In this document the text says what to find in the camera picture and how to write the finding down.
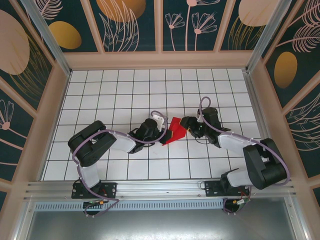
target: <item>leaf illustration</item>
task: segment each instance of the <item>leaf illustration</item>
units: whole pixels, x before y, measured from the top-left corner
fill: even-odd
[[[61,0],[34,0],[34,2],[42,17],[47,20],[53,20],[63,8]]]
[[[320,23],[320,0],[308,0],[304,7],[302,20],[308,26]]]
[[[310,53],[320,43],[320,24],[300,27],[290,41],[295,52]]]

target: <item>white tile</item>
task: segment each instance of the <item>white tile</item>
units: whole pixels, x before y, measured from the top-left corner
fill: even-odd
[[[211,69],[197,69],[198,80],[213,80]]]
[[[108,161],[97,161],[98,176],[101,180],[106,180]]]
[[[139,108],[149,108],[149,95],[133,95],[132,99],[132,108],[139,109]]]
[[[242,130],[239,122],[224,122],[223,127],[231,129],[231,133],[234,132],[235,134],[242,135]]]
[[[54,142],[49,160],[68,160],[70,148],[67,142]]]
[[[255,122],[255,114],[252,107],[237,107],[240,122]]]
[[[88,71],[72,71],[70,82],[84,83],[86,81],[87,74]]]
[[[166,82],[167,94],[182,94],[181,81],[167,81]]]
[[[148,179],[148,160],[129,160],[128,180]]]
[[[113,123],[114,124],[129,124],[131,118],[131,109],[115,109]]]
[[[246,160],[243,157],[230,157],[229,160],[230,160],[231,170],[234,170],[234,169],[245,170],[247,168]]]
[[[168,179],[168,159],[149,160],[149,179]]]
[[[68,142],[75,133],[75,125],[59,125],[56,129],[55,142]]]
[[[117,160],[117,159],[128,159],[128,153],[125,151],[117,150],[117,149],[110,149],[109,150],[109,159],[110,160]]]
[[[200,97],[201,97],[201,99],[202,99],[203,97],[209,97],[210,100],[211,100],[211,105],[210,105],[210,107],[212,107],[212,108],[217,108],[217,107],[219,107],[219,105],[218,105],[218,99],[217,99],[217,94],[216,94],[216,93],[201,93],[201,94],[200,94]],[[208,106],[208,104],[209,104],[208,100],[204,100],[203,103],[202,103],[202,107],[203,107],[203,108],[206,108],[206,107]]]
[[[221,178],[221,175],[230,171],[228,158],[210,158],[212,178]]]
[[[247,93],[248,89],[245,81],[231,80],[231,87],[234,93]]]
[[[167,99],[165,94],[150,95],[150,108],[166,108]]]
[[[84,82],[70,83],[66,95],[82,95],[84,93]]]
[[[100,95],[104,94],[116,94],[117,83],[116,82],[103,82],[101,83]]]
[[[129,159],[148,159],[148,147],[142,148],[142,150],[138,151],[134,154],[129,154]]]
[[[149,118],[149,109],[147,108],[134,108],[132,109],[131,123],[142,124]]]
[[[113,121],[112,130],[128,133],[130,132],[130,124],[117,124],[115,121]]]
[[[115,107],[115,95],[100,95],[98,109],[113,109]]]
[[[79,174],[77,171],[77,165],[74,161],[69,160],[68,161],[68,165],[66,168],[66,172],[65,172],[65,181],[69,181],[69,180],[77,180],[79,178]]]
[[[219,107],[235,107],[234,95],[232,93],[217,93]]]
[[[88,127],[89,125],[88,124],[85,124],[85,125],[77,125],[75,126],[75,133],[79,133],[80,131],[82,131],[83,129],[85,129],[86,127]]]
[[[190,174],[192,179],[211,178],[208,158],[190,159]]]
[[[150,93],[151,94],[165,94],[166,93],[166,82],[165,81],[151,81],[150,82]]]
[[[220,107],[222,122],[239,122],[237,109],[235,107]]]
[[[228,153],[226,149],[216,147],[213,144],[208,145],[209,158],[227,158]]]
[[[214,80],[229,80],[227,69],[212,69]]]
[[[182,94],[167,94],[166,105],[168,108],[183,108],[184,98]]]
[[[88,71],[88,76],[86,77],[86,82],[101,82],[102,70],[90,70]]]
[[[66,96],[63,109],[79,109],[82,96]]]
[[[151,69],[150,81],[165,81],[166,73],[164,69]]]
[[[96,118],[96,109],[80,110],[76,124],[92,124]]]
[[[181,81],[181,70],[180,69],[166,69],[165,70],[166,81]]]
[[[169,158],[170,159],[183,159],[188,158],[187,141],[178,140],[168,144],[169,145]]]
[[[107,180],[126,180],[128,160],[109,160],[106,174]]]
[[[189,158],[207,158],[208,150],[206,140],[188,140]]]
[[[169,159],[170,179],[189,179],[188,159]]]
[[[259,139],[260,133],[256,122],[241,122],[243,135],[247,138]]]
[[[168,112],[168,123],[172,122],[172,118],[176,117],[179,119],[182,119],[185,117],[185,110],[184,108],[168,108],[167,109]]]
[[[98,104],[98,95],[82,96],[80,109],[96,109]]]
[[[134,81],[149,81],[149,69],[134,70]]]
[[[198,80],[195,69],[181,69],[181,75],[183,81]]]
[[[117,82],[118,81],[118,70],[104,70],[102,82]]]
[[[45,181],[63,181],[68,161],[49,161],[46,167]]]
[[[197,108],[200,104],[200,94],[183,94],[185,108]]]
[[[79,110],[62,110],[59,125],[75,125]]]
[[[134,82],[133,94],[149,94],[149,82],[148,81]]]
[[[133,85],[133,82],[118,82],[116,94],[132,94]]]
[[[229,69],[228,74],[230,80],[243,80],[244,74],[242,73],[242,69]]]
[[[83,95],[98,95],[100,92],[100,82],[86,82]]]
[[[113,109],[98,109],[96,111],[95,120],[100,120],[101,122],[103,122],[103,124],[112,124],[113,117]]]
[[[116,95],[115,108],[116,109],[130,109],[132,106],[132,95]]]
[[[168,145],[162,146],[160,142],[156,142],[149,147],[149,159],[167,159],[168,157]]]
[[[217,93],[232,93],[230,81],[214,81]]]
[[[183,81],[182,86],[184,94],[199,93],[198,81]]]
[[[199,81],[198,84],[201,94],[211,94],[216,92],[214,81]]]
[[[134,70],[119,70],[118,81],[133,81],[134,80]]]
[[[251,107],[248,93],[234,93],[233,96],[237,107]]]

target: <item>flower illustration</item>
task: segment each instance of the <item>flower illustration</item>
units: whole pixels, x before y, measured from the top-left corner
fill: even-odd
[[[9,130],[9,131],[13,132],[14,134],[26,139],[27,138],[26,136],[14,131],[10,128],[10,122],[11,122],[12,116],[14,114],[14,109],[15,109],[15,105],[11,101],[8,101],[7,106],[6,106],[5,101],[3,99],[0,100],[0,130],[5,130],[5,131]],[[0,138],[0,142],[7,144],[13,148],[23,150],[23,147],[17,146],[17,145],[15,145],[11,142],[8,142],[4,139]],[[0,164],[9,165],[9,163],[3,163],[3,162],[0,162]]]
[[[217,4],[220,0],[186,0],[186,3],[190,7],[195,7],[197,5],[211,5],[211,4]]]
[[[214,13],[202,14],[199,19],[199,13],[192,14],[192,25],[195,33],[195,41],[194,41],[194,50],[197,51],[197,39],[199,34],[211,33],[217,30],[217,25],[214,25],[216,22],[214,18]]]
[[[170,13],[168,13],[165,15],[165,20],[170,28],[173,51],[176,51],[175,44],[174,44],[174,38],[172,36],[172,29],[177,29],[177,28],[183,27],[185,25],[185,22],[182,21],[183,18],[181,16],[181,13],[179,13],[179,14],[174,13],[174,14],[172,14],[172,16]]]
[[[8,101],[7,107],[3,99],[0,100],[0,129],[8,130],[10,128],[10,121],[14,114],[15,105]]]

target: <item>purple cable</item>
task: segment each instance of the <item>purple cable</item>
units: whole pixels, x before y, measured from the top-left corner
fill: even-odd
[[[275,156],[275,157],[279,160],[279,162],[282,164],[282,166],[283,166],[283,168],[284,168],[284,170],[285,170],[285,173],[286,173],[286,180],[285,180],[283,183],[275,183],[274,185],[276,185],[276,186],[286,185],[286,184],[290,181],[290,172],[289,172],[289,169],[288,169],[286,163],[282,160],[282,158],[281,158],[275,151],[273,151],[271,148],[269,148],[268,146],[264,145],[263,143],[261,143],[261,142],[259,142],[259,141],[256,141],[256,140],[254,140],[254,139],[252,139],[252,138],[248,138],[248,137],[246,137],[246,136],[242,136],[242,135],[239,135],[239,134],[236,134],[236,133],[232,133],[232,132],[228,132],[228,131],[221,131],[221,130],[215,128],[214,126],[211,126],[210,123],[208,123],[207,120],[205,120],[205,118],[204,118],[204,116],[203,116],[203,114],[202,114],[202,102],[203,102],[205,99],[208,99],[208,100],[209,100],[208,108],[209,108],[210,105],[211,105],[211,99],[210,99],[209,97],[204,96],[204,97],[201,99],[200,105],[199,105],[199,112],[200,112],[200,116],[201,116],[203,122],[204,122],[205,124],[207,124],[209,128],[211,128],[211,129],[213,129],[213,130],[215,130],[215,131],[217,131],[217,132],[219,132],[219,133],[221,133],[221,134],[227,134],[227,135],[230,135],[230,136],[236,136],[236,137],[238,137],[238,138],[244,139],[244,140],[249,141],[249,142],[251,142],[251,143],[258,144],[258,145],[260,145],[261,147],[263,147],[264,149],[268,150],[273,156]]]
[[[162,139],[162,137],[163,137],[163,136],[166,134],[166,132],[167,132],[167,129],[168,129],[168,117],[166,117],[166,116],[163,115],[161,112],[156,111],[156,110],[154,110],[154,111],[151,112],[151,116],[153,116],[153,113],[157,113],[160,117],[162,117],[162,118],[164,119],[164,131],[163,131],[162,135],[161,135],[159,138],[157,138],[156,140],[153,140],[153,141],[142,141],[142,140],[139,140],[139,139],[136,139],[136,138],[130,136],[130,135],[127,134],[127,133],[123,133],[123,132],[120,132],[120,131],[115,131],[115,130],[112,130],[112,129],[105,129],[105,130],[98,131],[98,132],[96,132],[95,134],[92,134],[91,136],[89,136],[86,140],[84,140],[84,141],[74,150],[74,152],[73,152],[73,154],[72,154],[72,160],[75,162],[75,164],[76,164],[76,169],[77,169],[77,172],[78,172],[78,174],[79,174],[80,180],[81,180],[81,182],[83,183],[84,187],[88,190],[88,192],[91,193],[92,195],[100,198],[100,199],[108,200],[108,201],[115,201],[115,202],[114,202],[113,204],[111,204],[106,210],[100,211],[100,212],[98,212],[96,215],[89,215],[89,214],[87,213],[87,209],[90,207],[90,205],[88,205],[88,206],[84,209],[84,213],[85,213],[85,215],[86,215],[87,217],[88,217],[88,216],[91,216],[92,218],[94,218],[94,217],[98,217],[98,216],[106,213],[109,209],[111,209],[114,205],[116,205],[120,200],[117,199],[117,198],[109,198],[109,197],[101,196],[101,195],[95,193],[94,191],[92,191],[92,190],[88,187],[88,185],[86,184],[86,182],[83,180],[83,176],[82,176],[81,171],[80,171],[79,161],[76,160],[76,158],[75,158],[77,152],[79,151],[79,149],[80,149],[83,145],[85,145],[87,142],[89,142],[92,138],[94,138],[94,137],[96,137],[96,136],[98,136],[98,135],[100,135],[100,134],[103,134],[103,133],[116,133],[116,134],[118,134],[118,135],[127,137],[127,138],[129,138],[129,139],[131,139],[131,140],[133,140],[133,141],[136,141],[136,142],[142,143],[142,144],[153,144],[153,143],[158,142],[160,139]]]

